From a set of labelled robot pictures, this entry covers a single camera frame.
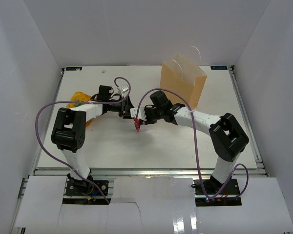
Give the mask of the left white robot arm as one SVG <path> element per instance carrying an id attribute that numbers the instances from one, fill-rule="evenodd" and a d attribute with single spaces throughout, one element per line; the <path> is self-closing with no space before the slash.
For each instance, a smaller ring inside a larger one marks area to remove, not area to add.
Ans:
<path id="1" fill-rule="evenodd" d="M 67 163 L 72 166 L 71 177 L 83 177 L 77 182 L 77 189 L 82 194 L 87 195 L 93 190 L 93 182 L 89 179 L 90 168 L 85 157 L 80 151 L 85 142 L 86 123 L 107 113 L 116 112 L 120 118 L 133 119 L 130 110 L 134 108 L 130 101 L 129 85 L 118 87 L 117 95 L 119 100 L 112 99 L 112 87 L 99 87 L 99 102 L 90 100 L 88 104 L 83 104 L 73 108 L 60 108 L 58 110 L 51 141 L 63 153 Z"/>

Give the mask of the pink candy packet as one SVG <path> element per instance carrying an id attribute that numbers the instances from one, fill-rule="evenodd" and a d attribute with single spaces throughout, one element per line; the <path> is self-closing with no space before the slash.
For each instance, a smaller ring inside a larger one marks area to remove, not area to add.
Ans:
<path id="1" fill-rule="evenodd" d="M 134 118 L 134 126 L 137 132 L 139 132 L 141 124 L 143 123 L 140 119 Z"/>

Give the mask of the orange yellow chips bag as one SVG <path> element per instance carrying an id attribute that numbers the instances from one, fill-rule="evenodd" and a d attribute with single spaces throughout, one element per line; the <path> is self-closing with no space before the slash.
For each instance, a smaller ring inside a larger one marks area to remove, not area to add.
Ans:
<path id="1" fill-rule="evenodd" d="M 90 99 L 91 99 L 91 96 L 89 96 L 89 95 L 87 95 L 87 94 L 85 94 L 83 92 L 78 91 L 72 96 L 70 101 L 73 101 L 73 102 L 88 102 L 88 101 L 90 101 Z M 78 106 L 80 106 L 80 104 L 69 103 L 69 104 L 66 105 L 66 108 L 71 109 L 73 107 L 78 107 Z"/>

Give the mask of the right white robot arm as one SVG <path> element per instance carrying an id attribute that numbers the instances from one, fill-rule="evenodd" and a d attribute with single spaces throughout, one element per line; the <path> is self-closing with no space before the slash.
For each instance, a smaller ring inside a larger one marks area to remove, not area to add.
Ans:
<path id="1" fill-rule="evenodd" d="M 211 175 L 211 190 L 220 195 L 229 187 L 227 180 L 231 177 L 239 155 L 249 143 L 249 138 L 235 116 L 226 113 L 222 116 L 209 115 L 194 111 L 180 95 L 167 89 L 152 89 L 150 99 L 152 107 L 143 111 L 137 108 L 134 124 L 137 131 L 141 125 L 154 124 L 163 119 L 177 126 L 187 126 L 202 132 L 211 138 L 218 155 L 215 169 Z"/>

